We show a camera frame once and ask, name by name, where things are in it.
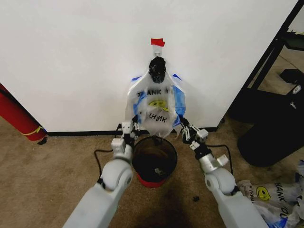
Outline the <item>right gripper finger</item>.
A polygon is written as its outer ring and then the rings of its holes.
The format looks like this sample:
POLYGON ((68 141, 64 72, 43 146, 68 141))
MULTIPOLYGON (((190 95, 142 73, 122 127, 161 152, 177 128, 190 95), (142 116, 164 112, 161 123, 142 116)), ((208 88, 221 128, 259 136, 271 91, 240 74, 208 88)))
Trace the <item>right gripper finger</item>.
POLYGON ((191 144, 197 135, 199 129, 195 126, 186 126, 182 129, 182 142, 184 144, 191 144))
POLYGON ((182 132, 184 134, 191 134, 191 124, 189 121, 183 115, 179 115, 179 119, 182 126, 182 132))

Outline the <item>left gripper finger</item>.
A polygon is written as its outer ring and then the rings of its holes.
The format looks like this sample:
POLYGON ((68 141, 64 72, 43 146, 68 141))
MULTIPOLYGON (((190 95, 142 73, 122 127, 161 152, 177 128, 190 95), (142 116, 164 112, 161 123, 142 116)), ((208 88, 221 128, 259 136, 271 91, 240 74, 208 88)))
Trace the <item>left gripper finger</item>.
POLYGON ((134 130, 140 130, 141 129, 141 118, 137 114, 132 118, 132 123, 133 123, 133 129, 134 130))
POLYGON ((138 136, 140 135, 140 124, 139 123, 134 123, 133 124, 133 129, 131 130, 130 137, 134 140, 137 140, 138 136))

